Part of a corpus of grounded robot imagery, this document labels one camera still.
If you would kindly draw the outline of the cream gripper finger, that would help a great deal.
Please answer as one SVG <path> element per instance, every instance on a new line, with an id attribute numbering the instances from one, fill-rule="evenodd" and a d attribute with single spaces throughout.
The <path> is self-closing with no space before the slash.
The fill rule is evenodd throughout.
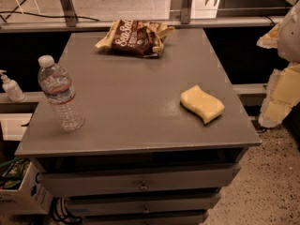
<path id="1" fill-rule="evenodd" d="M 290 63 L 283 70 L 274 69 L 266 87 L 259 124 L 265 128 L 276 127 L 299 102 L 300 64 Z"/>
<path id="2" fill-rule="evenodd" d="M 260 37 L 257 46 L 265 49 L 276 49 L 278 47 L 278 31 L 280 24 L 276 24 L 268 33 Z"/>

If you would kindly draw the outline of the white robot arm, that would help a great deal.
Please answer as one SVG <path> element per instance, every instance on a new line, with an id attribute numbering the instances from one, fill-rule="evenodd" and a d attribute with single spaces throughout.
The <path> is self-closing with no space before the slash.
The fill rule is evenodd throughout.
<path id="1" fill-rule="evenodd" d="M 273 70 L 258 118 L 262 127 L 274 128 L 300 102 L 300 1 L 282 22 L 259 38 L 257 45 L 277 49 L 278 56 L 289 62 L 282 71 Z"/>

